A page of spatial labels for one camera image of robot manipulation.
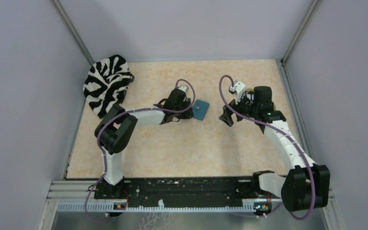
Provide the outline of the teal leather card holder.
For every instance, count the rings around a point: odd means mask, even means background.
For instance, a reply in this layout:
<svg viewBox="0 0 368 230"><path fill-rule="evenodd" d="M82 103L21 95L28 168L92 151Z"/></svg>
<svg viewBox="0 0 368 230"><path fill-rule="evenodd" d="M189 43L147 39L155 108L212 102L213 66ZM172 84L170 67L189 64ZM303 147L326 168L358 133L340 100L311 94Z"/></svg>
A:
<svg viewBox="0 0 368 230"><path fill-rule="evenodd" d="M203 121L206 117L210 103L197 99L192 106L193 118Z"/></svg>

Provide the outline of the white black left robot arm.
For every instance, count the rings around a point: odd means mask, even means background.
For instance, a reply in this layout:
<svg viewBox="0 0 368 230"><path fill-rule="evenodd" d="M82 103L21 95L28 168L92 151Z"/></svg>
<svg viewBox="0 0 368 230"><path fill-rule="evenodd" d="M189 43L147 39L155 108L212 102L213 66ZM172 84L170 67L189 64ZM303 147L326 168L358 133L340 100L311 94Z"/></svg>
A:
<svg viewBox="0 0 368 230"><path fill-rule="evenodd" d="M104 170L99 185L112 198L119 198L125 191L123 184L122 151L127 147L135 128L163 125L174 119L193 116L189 87L175 87L168 98L149 108L126 110L114 105L95 130L97 144L102 151Z"/></svg>

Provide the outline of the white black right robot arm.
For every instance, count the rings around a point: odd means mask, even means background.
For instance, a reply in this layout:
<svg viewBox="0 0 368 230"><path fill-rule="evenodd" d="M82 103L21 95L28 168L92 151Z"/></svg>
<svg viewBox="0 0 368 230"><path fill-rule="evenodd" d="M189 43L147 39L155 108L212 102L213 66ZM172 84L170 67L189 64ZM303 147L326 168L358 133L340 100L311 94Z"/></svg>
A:
<svg viewBox="0 0 368 230"><path fill-rule="evenodd" d="M287 119L276 110L272 89L268 86L248 89L243 83L236 82L229 87L229 92L236 99L223 106L220 120L230 127L234 125L233 114L237 121L253 120L274 145L287 170L286 175L270 170L255 172L251 193L255 197L264 197L267 193L275 195L289 212L327 206L330 171L326 165L319 165L310 158L296 141Z"/></svg>

